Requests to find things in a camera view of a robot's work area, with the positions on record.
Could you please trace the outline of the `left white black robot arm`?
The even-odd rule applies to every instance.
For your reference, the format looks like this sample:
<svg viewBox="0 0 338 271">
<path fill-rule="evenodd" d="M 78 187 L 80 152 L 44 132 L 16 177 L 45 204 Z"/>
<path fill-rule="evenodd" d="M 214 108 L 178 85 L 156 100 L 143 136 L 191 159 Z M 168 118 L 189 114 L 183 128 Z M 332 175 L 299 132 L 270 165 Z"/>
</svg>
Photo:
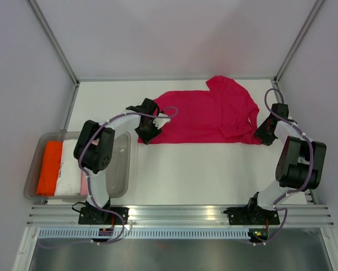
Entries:
<svg viewBox="0 0 338 271">
<path fill-rule="evenodd" d="M 93 207 L 91 216 L 98 223 L 104 224 L 111 218 L 110 196 L 103 172 L 112 160 L 115 140 L 133 130 L 143 143 L 149 144 L 163 132 L 163 126 L 169 121 L 170 117 L 160 111 L 157 103 L 146 98 L 141 105 L 127 107 L 103 123 L 93 120 L 84 123 L 73 156 L 86 175 L 86 201 Z"/>
</svg>

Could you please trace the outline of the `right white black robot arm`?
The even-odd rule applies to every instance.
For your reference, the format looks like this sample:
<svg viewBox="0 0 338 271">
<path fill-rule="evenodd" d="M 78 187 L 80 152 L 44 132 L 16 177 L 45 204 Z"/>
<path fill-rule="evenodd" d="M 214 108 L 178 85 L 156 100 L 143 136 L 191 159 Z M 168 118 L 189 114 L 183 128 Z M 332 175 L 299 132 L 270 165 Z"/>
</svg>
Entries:
<svg viewBox="0 0 338 271">
<path fill-rule="evenodd" d="M 270 146 L 276 139 L 281 140 L 283 149 L 274 181 L 248 202 L 245 215 L 252 223 L 263 220 L 266 209 L 278 209 L 293 194 L 316 189 L 321 182 L 327 146 L 312 140 L 288 117 L 288 106 L 275 103 L 269 117 L 254 134 L 265 146 Z"/>
</svg>

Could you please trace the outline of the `magenta t shirt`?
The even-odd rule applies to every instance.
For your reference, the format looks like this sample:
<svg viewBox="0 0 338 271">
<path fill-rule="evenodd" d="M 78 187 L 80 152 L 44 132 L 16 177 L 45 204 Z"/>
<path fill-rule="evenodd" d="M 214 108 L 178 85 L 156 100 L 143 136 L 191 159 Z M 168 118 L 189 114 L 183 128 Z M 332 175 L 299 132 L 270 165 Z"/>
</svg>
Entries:
<svg viewBox="0 0 338 271">
<path fill-rule="evenodd" d="M 243 143 L 260 145 L 255 137 L 258 105 L 235 80 L 214 76 L 208 90 L 167 91 L 155 99 L 166 114 L 178 114 L 152 140 L 163 143 Z"/>
</svg>

